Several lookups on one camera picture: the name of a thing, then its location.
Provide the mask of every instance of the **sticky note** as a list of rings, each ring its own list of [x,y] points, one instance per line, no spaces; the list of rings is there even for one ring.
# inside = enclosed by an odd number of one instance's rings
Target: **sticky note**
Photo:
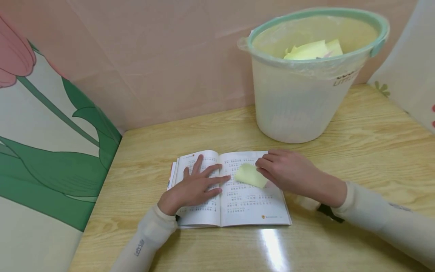
[[[324,57],[335,57],[343,54],[338,39],[325,43],[325,40],[304,44],[299,47],[293,46],[285,50],[284,59],[286,60],[310,60]]]
[[[335,56],[340,56],[343,54],[343,51],[341,50],[340,42],[338,41],[338,39],[332,40],[329,43],[327,43],[326,48],[328,49],[328,52],[330,52],[328,57],[335,57]]]
[[[328,53],[325,40],[304,44],[299,47],[293,46],[290,53],[286,54],[286,60],[310,60],[317,57],[324,57]]]
[[[250,164],[242,164],[234,176],[236,181],[264,188],[268,179],[257,171],[257,167]]]

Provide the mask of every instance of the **trash can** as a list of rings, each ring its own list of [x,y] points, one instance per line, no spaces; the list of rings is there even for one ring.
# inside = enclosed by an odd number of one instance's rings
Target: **trash can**
[[[366,60],[389,34],[388,21],[348,8],[314,8],[272,19],[238,41],[252,56],[257,124],[285,143],[314,140],[325,131]],[[283,59],[286,48],[338,39],[343,55]]]

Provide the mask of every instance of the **hand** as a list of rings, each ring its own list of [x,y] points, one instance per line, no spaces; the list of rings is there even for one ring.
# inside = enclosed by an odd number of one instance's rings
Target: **hand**
[[[271,149],[255,165],[257,171],[283,191],[312,198],[332,208],[340,207],[346,199],[344,181],[319,170],[299,153]]]
[[[221,169],[222,165],[212,165],[200,172],[203,159],[203,155],[199,155],[193,165],[192,174],[189,174],[189,168],[186,167],[183,180],[162,195],[157,205],[163,213],[175,215],[181,207],[200,205],[222,192],[220,188],[209,191],[208,188],[227,182],[231,176],[208,178],[215,170]]]

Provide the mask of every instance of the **white sleeve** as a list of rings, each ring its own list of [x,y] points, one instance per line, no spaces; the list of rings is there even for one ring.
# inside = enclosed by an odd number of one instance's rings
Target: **white sleeve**
[[[136,234],[122,250],[110,272],[146,272],[156,251],[177,229],[175,216],[169,216],[156,205],[139,223]]]
[[[405,254],[435,271],[435,219],[388,203],[381,195],[347,182],[345,202],[333,213],[377,234]]]

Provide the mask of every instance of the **desk surface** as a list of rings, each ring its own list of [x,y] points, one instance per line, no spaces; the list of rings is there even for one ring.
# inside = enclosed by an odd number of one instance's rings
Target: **desk surface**
[[[304,144],[263,135],[254,107],[127,131],[70,272],[106,272],[165,191],[171,162],[195,151],[289,148],[320,169],[435,217],[435,140],[376,90],[353,87],[325,133]],[[425,271],[376,236],[296,206],[290,227],[176,231],[151,271]]]

